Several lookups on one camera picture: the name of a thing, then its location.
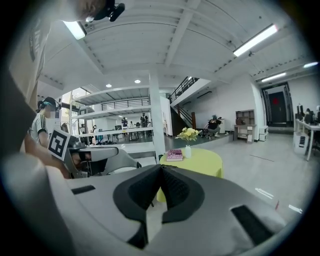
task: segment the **yellow table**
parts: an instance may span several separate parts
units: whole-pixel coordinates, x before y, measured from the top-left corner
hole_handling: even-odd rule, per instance
[[[221,157],[215,152],[201,149],[191,148],[191,158],[185,158],[185,149],[182,149],[183,161],[169,161],[167,162],[167,153],[160,159],[161,165],[175,166],[182,169],[187,169],[196,173],[215,176],[219,178],[224,177],[224,168]],[[156,195],[159,202],[165,202],[166,197],[160,189]]]

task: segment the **white ceiling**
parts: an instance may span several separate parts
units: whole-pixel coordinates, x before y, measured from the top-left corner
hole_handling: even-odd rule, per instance
[[[211,80],[213,85],[229,83],[243,73],[256,79],[310,59],[289,17],[268,0],[131,3],[115,22],[83,23],[87,35],[81,40],[75,40],[62,21],[52,24],[39,83],[44,96],[58,97],[88,86],[102,91],[106,84],[135,86],[136,79],[149,85],[152,67],[158,70],[159,87],[172,89],[187,76]],[[270,24],[278,33],[253,48],[252,56],[235,59],[233,51]]]

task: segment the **black pad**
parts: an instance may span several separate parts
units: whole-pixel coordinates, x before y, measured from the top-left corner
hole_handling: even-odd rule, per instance
[[[143,248],[148,243],[146,210],[162,189],[168,211],[162,223],[188,219],[202,205],[205,193],[194,180],[177,173],[170,166],[157,166],[120,183],[114,190],[113,200],[128,219],[139,221],[141,228],[128,243]]]

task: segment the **door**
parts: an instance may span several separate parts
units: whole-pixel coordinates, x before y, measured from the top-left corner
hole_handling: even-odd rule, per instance
[[[287,122],[287,110],[285,96],[282,91],[269,94],[271,122],[273,124],[285,124]]]

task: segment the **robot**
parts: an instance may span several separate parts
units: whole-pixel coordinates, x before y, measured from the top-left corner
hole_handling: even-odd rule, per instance
[[[132,170],[140,168],[141,164],[135,161],[123,149],[112,146],[86,146],[75,136],[62,130],[54,129],[48,145],[49,152],[62,160],[74,179],[88,178],[90,176],[104,176],[121,168]],[[83,168],[78,170],[73,162],[72,154],[78,153]],[[91,160],[85,158],[90,153]]]

